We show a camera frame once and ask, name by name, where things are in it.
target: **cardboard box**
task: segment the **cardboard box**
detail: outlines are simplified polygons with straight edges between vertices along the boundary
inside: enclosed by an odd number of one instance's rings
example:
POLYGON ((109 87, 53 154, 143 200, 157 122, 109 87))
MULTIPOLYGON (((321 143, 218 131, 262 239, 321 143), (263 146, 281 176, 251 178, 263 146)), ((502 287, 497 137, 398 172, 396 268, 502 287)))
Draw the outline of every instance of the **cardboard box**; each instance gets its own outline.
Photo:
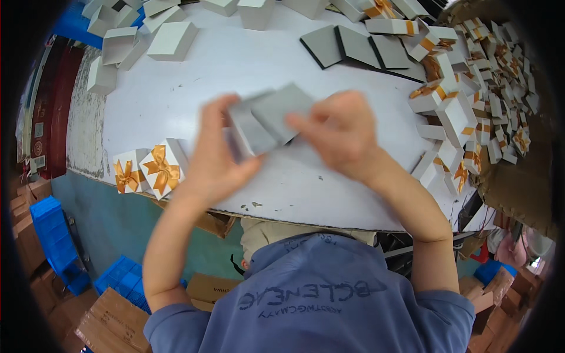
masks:
POLYGON ((151 189, 140 168, 141 161, 150 153, 150 149, 136 149, 114 156, 114 176, 119 194, 151 189))
POLYGON ((15 199, 13 199, 12 201, 10 201, 10 208, 12 210, 15 210, 16 208, 23 206, 25 203, 26 203, 25 197, 23 195, 20 195, 15 199))
POLYGON ((24 273, 29 277, 45 261, 45 253, 37 237, 31 215, 14 227, 14 242, 24 267, 24 273))
POLYGON ((193 22, 164 23, 147 50, 147 56, 157 61, 182 62, 186 58, 198 28, 193 22))
POLYGON ((367 31, 374 34, 405 34, 420 32, 418 22, 402 19, 369 19, 365 20, 367 31))
POLYGON ((178 6, 173 7, 153 16, 145 17, 143 23, 150 33, 157 33, 163 23, 180 22, 186 18, 184 11, 178 6))
POLYGON ((240 0, 237 9, 243 28, 265 30, 275 10, 275 0, 240 0))
POLYGON ((149 0, 143 3, 143 10, 145 16, 151 17, 178 4, 180 0, 149 0))
POLYGON ((114 65, 102 65, 102 57, 99 56, 90 64, 86 90, 96 94, 110 94, 116 89, 117 80, 118 69, 114 65))
POLYGON ((506 295, 502 298, 500 307, 508 316, 512 317, 518 312, 522 297, 514 289, 509 288, 506 295))
POLYGON ((89 314, 136 351, 144 353, 151 350, 143 334, 149 315, 112 288, 102 293, 90 308, 89 314))
POLYGON ((328 0, 282 0, 282 4, 314 20, 328 6, 328 0))
POLYGON ((217 13, 224 17, 230 17, 237 11, 239 0, 201 0, 202 7, 208 11, 217 13))
POLYGON ((140 167, 155 197, 161 200, 184 181, 188 170, 188 160, 179 142, 174 138, 166 138, 160 145, 155 145, 151 153, 143 158, 140 167), (172 172, 165 171, 165 167, 171 169, 172 172), (167 176, 164 178, 165 182, 156 184, 157 177, 163 174, 167 176))
POLYGON ((31 282, 30 287, 39 309, 43 312, 45 317, 48 317, 51 311, 55 308, 55 301, 51 297, 47 287, 41 278, 35 278, 31 282))
POLYGON ((186 292, 193 300, 214 304, 241 282, 195 273, 188 282, 186 292))

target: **floor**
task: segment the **floor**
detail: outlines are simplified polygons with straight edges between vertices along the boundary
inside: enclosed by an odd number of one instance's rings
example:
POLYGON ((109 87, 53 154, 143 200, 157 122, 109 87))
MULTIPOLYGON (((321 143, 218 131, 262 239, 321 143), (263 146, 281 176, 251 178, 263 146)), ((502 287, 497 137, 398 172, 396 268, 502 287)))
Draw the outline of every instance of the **floor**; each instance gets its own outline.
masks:
MULTIPOLYGON (((136 194, 120 195, 115 187, 72 172, 51 181, 53 196, 68 215, 75 218, 92 280, 98 278, 120 255, 141 263, 151 231, 162 209, 149 198, 136 194)), ((243 250, 239 222, 226 239, 195 228, 188 249, 183 278, 194 272, 241 280, 230 256, 240 263, 243 250)))

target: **gray cardboard lid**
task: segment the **gray cardboard lid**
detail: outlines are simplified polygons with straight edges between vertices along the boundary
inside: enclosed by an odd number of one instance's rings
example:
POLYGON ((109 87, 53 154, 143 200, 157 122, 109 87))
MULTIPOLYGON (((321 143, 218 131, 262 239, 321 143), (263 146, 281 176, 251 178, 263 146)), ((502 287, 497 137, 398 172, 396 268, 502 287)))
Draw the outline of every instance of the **gray cardboard lid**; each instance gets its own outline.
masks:
POLYGON ((358 60, 377 69, 381 68, 377 54, 373 50, 368 36, 341 25, 337 26, 337 28, 340 34, 338 44, 341 42, 346 57, 358 60))
POLYGON ((385 68, 408 69, 411 67, 408 55, 400 42, 400 38, 372 34, 371 40, 375 43, 385 68))
POLYGON ((289 84, 275 94, 257 99, 251 104, 251 113, 281 145, 297 135, 285 123, 288 113, 309 115, 314 100, 295 84, 289 84))
POLYGON ((333 25, 329 25, 300 37, 300 42, 322 69, 341 61, 340 49, 337 46, 333 28, 333 25))

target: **white table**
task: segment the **white table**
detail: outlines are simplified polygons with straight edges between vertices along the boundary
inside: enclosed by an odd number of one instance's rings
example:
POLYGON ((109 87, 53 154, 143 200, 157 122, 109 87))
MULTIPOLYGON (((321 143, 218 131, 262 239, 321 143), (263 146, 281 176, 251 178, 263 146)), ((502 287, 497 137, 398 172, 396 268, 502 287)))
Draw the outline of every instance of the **white table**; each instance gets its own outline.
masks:
MULTIPOLYGON (((238 12, 225 18, 200 4, 183 10, 186 21, 200 28, 184 62, 157 62, 144 55, 130 71, 119 72, 118 87, 105 103, 103 97, 84 92, 88 68, 81 67, 69 113, 70 170, 115 185, 113 155, 152 148, 167 137, 187 140, 190 155, 201 104, 222 93, 247 95, 289 82, 317 99, 346 89, 364 92, 378 119, 379 144, 408 172, 432 147, 432 141, 416 131, 425 118, 407 103, 420 84, 340 64, 322 71, 299 42, 301 35, 328 24, 368 34, 364 24, 330 11, 310 20, 277 3, 267 29, 258 32, 243 29, 238 12)), ((89 53, 85 60, 95 58, 96 53, 89 53)), ((433 192, 454 230, 464 200, 473 192, 467 183, 454 197, 443 182, 433 192)), ((300 138, 270 153, 256 178, 214 209, 333 228, 403 230, 379 197, 328 170, 300 138), (254 207, 253 202, 262 206, 254 207)))

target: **person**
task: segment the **person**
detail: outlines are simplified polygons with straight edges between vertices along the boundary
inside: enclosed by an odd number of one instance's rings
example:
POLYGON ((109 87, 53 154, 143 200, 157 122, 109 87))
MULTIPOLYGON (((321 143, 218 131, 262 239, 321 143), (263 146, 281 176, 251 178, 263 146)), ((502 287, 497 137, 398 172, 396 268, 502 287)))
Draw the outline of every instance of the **person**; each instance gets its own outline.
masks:
POLYGON ((286 122, 330 169, 393 210, 414 239, 411 283, 387 270, 377 248, 310 233, 256 249, 245 281, 211 313, 191 305, 179 280, 194 222, 246 185, 263 159, 232 161, 221 129, 237 102, 226 95, 204 106, 186 180, 147 246, 143 285, 153 314, 144 334, 153 352, 464 352, 475 314, 459 294, 451 226, 433 197, 378 146, 375 117, 357 91, 336 93, 314 104, 310 116, 290 114, 286 122))

